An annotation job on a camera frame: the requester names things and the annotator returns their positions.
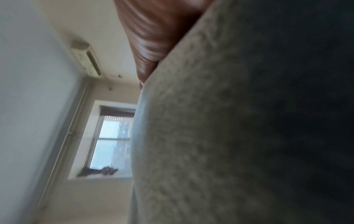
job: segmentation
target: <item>window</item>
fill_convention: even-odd
[[[119,174],[131,174],[130,138],[134,114],[129,117],[108,116],[102,111],[85,166],[92,169],[110,166],[118,169]],[[112,110],[108,114],[129,115],[121,111],[112,113]]]

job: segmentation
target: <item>windowsill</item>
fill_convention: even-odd
[[[90,152],[91,143],[93,141],[96,126],[100,117],[100,106],[118,107],[126,109],[136,109],[136,104],[118,103],[111,101],[96,100],[92,106],[88,121],[85,127],[85,131],[80,141],[80,145],[77,149],[74,162],[72,164],[68,180],[83,180],[83,179],[115,179],[115,178],[132,178],[131,173],[115,173],[111,176],[104,175],[89,175],[87,177],[76,177],[85,166],[86,159]]]

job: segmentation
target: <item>wall-mounted air conditioner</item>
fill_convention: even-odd
[[[89,76],[95,78],[102,76],[102,69],[99,66],[97,57],[88,43],[73,41],[71,50]]]

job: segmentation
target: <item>brown leather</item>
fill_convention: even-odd
[[[114,0],[141,82],[214,0]]]

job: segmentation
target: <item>gray fabric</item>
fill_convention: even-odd
[[[129,223],[354,223],[353,4],[216,1],[144,86]]]

